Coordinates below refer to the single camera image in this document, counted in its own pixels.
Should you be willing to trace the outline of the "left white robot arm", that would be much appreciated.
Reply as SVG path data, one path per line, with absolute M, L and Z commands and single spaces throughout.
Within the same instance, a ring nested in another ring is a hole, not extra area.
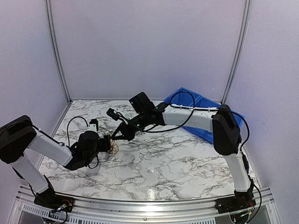
M 15 173 L 24 179 L 36 192 L 35 200 L 54 208 L 62 201 L 50 183 L 27 157 L 27 149 L 36 151 L 68 170 L 77 170 L 88 165 L 100 152 L 111 149 L 110 136 L 98 135 L 98 123 L 93 119 L 79 139 L 67 146 L 58 142 L 40 128 L 29 116 L 23 115 L 0 128 L 0 159 L 9 164 Z

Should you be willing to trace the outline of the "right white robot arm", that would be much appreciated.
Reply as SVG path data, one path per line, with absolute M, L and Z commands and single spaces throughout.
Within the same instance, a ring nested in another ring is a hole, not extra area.
M 121 120 L 111 137 L 113 140 L 131 141 L 137 132 L 153 133 L 146 128 L 150 125 L 171 125 L 174 129 L 189 126 L 211 132 L 214 149 L 224 157 L 233 177 L 235 196 L 232 197 L 232 206 L 241 209 L 249 202 L 254 182 L 249 175 L 249 163 L 242 152 L 244 141 L 235 119 L 238 113 L 226 104 L 206 108 L 172 102 L 154 105 L 144 92 L 137 94 L 129 102 L 137 113 L 132 119 L 111 108 L 107 111 L 107 115 L 115 121 Z

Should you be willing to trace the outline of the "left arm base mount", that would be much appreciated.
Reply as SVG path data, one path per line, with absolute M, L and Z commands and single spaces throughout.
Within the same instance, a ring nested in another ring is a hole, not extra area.
M 58 195 L 55 191 L 45 191 L 37 193 L 34 199 L 34 204 L 52 209 L 54 211 L 72 212 L 74 198 L 69 196 Z

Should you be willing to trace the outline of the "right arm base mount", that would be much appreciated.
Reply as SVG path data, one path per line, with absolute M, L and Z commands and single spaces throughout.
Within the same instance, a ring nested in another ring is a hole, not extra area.
M 253 195 L 246 192 L 236 192 L 234 196 L 216 199 L 214 208 L 219 214 L 252 208 L 256 205 Z

